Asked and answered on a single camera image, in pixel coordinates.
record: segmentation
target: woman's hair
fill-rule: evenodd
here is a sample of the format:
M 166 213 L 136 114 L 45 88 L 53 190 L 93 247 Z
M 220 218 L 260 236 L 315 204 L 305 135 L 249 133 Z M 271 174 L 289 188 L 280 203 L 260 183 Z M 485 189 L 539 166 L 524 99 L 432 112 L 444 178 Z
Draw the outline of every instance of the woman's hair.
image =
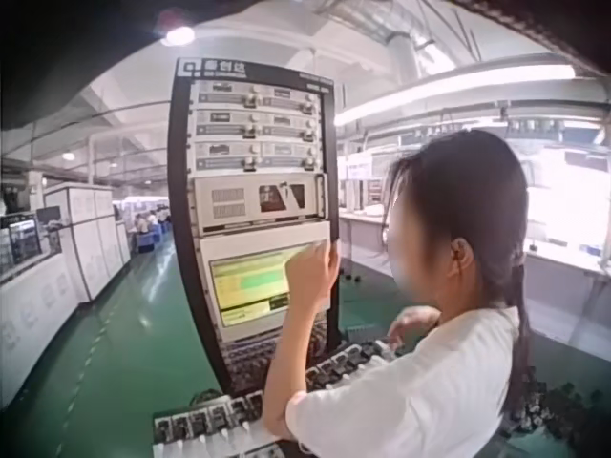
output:
M 529 334 L 522 263 L 528 193 L 517 157 L 493 134 L 471 130 L 447 135 L 390 167 L 387 218 L 399 193 L 409 196 L 424 222 L 427 253 L 441 238 L 466 240 L 474 251 L 486 306 L 517 307 L 519 335 L 503 411 L 517 408 L 524 394 Z

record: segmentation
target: blue bin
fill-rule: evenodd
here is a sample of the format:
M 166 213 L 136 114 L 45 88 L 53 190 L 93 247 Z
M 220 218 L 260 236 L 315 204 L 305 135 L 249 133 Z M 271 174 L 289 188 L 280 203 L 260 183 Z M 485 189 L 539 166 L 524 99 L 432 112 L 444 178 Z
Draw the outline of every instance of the blue bin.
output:
M 150 231 L 153 234 L 153 241 L 155 243 L 161 243 L 161 226 L 159 224 L 152 224 Z
M 139 253 L 149 253 L 155 250 L 155 234 L 149 232 L 147 234 L 137 235 L 137 251 Z

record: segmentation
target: monitor screen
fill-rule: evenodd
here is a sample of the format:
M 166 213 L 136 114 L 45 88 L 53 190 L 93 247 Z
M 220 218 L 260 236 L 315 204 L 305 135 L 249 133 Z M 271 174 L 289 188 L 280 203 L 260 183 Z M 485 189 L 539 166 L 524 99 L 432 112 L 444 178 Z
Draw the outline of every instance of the monitor screen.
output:
M 256 320 L 288 307 L 284 265 L 305 245 L 210 261 L 223 326 Z
M 36 217 L 38 218 L 38 222 L 47 225 L 51 221 L 61 221 L 61 211 L 57 206 L 39 208 L 36 210 Z

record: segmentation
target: factory aisle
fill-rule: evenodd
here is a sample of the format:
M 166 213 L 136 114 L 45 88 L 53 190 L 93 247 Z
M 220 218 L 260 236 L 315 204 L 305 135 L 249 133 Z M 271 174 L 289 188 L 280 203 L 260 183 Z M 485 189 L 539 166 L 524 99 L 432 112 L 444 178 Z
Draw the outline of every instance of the factory aisle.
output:
M 342 326 L 384 331 L 402 305 L 394 283 L 361 274 L 341 284 Z M 3 413 L 2 456 L 150 457 L 152 414 L 217 387 L 168 240 L 56 336 Z

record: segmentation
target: white t-shirt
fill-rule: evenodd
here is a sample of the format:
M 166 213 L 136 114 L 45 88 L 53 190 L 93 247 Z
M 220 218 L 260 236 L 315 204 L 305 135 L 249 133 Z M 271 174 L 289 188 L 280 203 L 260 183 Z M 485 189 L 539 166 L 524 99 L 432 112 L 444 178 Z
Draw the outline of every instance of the white t-shirt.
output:
M 149 223 L 146 219 L 137 219 L 137 231 L 141 234 L 146 234 L 147 232 L 149 232 Z
M 517 309 L 465 313 L 354 383 L 298 393 L 288 428 L 319 458 L 469 458 L 499 426 Z

